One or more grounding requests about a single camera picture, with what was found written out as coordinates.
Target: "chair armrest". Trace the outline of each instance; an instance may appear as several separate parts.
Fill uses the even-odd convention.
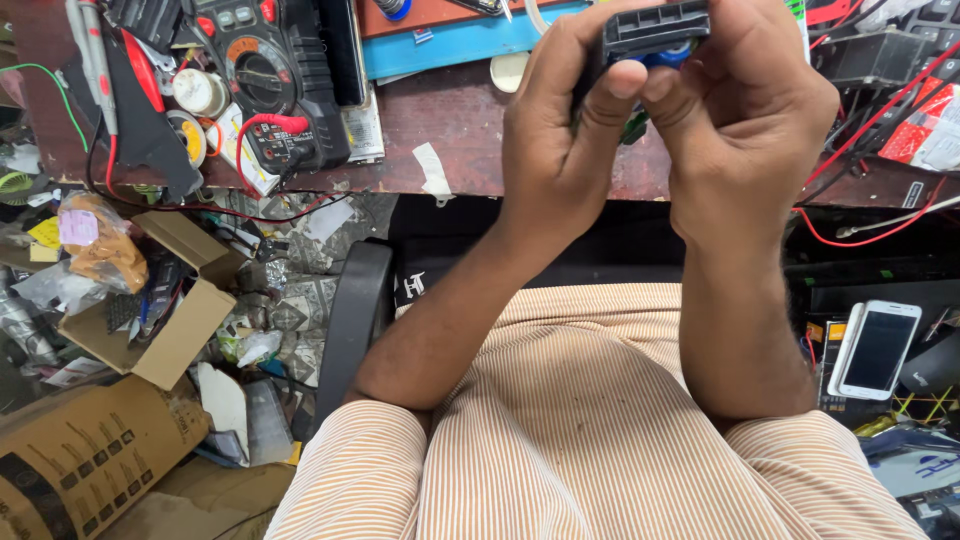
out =
[[[344,400],[367,350],[394,320],[394,251],[371,242],[350,246],[333,296],[317,382],[313,432]]]

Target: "white lid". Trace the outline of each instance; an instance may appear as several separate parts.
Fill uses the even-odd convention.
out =
[[[173,86],[174,99],[191,112],[205,110],[213,101],[213,84],[199,69],[184,69],[174,77]]]
[[[504,92],[516,92],[520,88],[523,70],[527,67],[528,60],[530,60],[530,53],[526,51],[493,57],[490,60],[490,77],[493,79],[493,84]]]

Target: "blue mat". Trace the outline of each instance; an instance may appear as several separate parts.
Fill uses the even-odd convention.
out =
[[[586,7],[587,3],[580,1],[556,4],[540,8],[540,14],[547,22],[553,22],[563,13],[576,13]],[[433,38],[419,45],[414,43],[413,32],[364,39],[363,58],[367,77],[379,79],[518,51],[530,51],[540,38],[523,11],[514,13],[513,23],[501,15],[446,24],[430,30]]]

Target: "white smartphone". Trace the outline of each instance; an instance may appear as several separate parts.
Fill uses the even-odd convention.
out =
[[[837,360],[833,363],[833,372],[830,374],[830,381],[827,385],[827,393],[831,396],[837,396],[839,398],[845,398],[843,394],[840,393],[840,380],[843,379],[844,373],[847,372],[847,360],[850,359],[850,350],[853,346],[853,341],[856,340],[856,333],[860,329],[860,318],[863,315],[864,304],[858,302],[853,305],[853,309],[850,310],[850,317],[847,319],[847,327],[844,330],[843,341],[840,342],[840,350],[837,351]]]
[[[837,383],[839,393],[864,400],[890,399],[922,313],[917,306],[868,302]]]

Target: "keyboard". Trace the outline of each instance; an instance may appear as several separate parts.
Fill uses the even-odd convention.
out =
[[[933,2],[914,10],[906,23],[905,30],[911,34],[927,36],[934,40],[933,56],[926,59],[920,70],[926,68],[936,57],[946,52],[957,40],[960,40],[960,0],[933,0]],[[957,58],[944,60],[933,75],[937,79],[946,79],[960,70],[960,53]]]

